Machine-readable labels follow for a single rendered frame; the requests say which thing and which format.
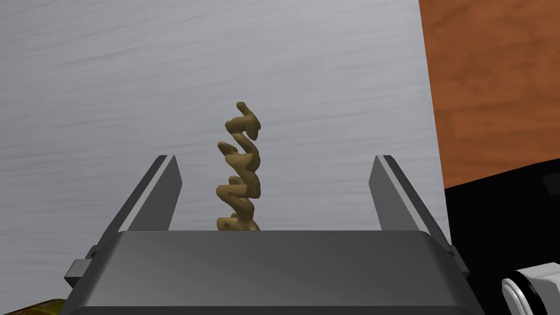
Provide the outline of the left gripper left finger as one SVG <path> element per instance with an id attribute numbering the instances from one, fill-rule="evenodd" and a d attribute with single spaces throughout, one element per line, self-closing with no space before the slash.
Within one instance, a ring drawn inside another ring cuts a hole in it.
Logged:
<path id="1" fill-rule="evenodd" d="M 103 232 L 97 247 L 103 247 L 121 231 L 168 230 L 181 188 L 176 157 L 158 156 Z"/>

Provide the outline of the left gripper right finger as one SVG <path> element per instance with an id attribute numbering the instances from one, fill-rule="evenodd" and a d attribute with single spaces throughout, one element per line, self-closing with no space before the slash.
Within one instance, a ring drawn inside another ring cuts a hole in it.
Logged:
<path id="1" fill-rule="evenodd" d="M 449 242 L 391 155 L 375 156 L 369 188 L 382 230 L 422 231 L 441 246 Z"/>

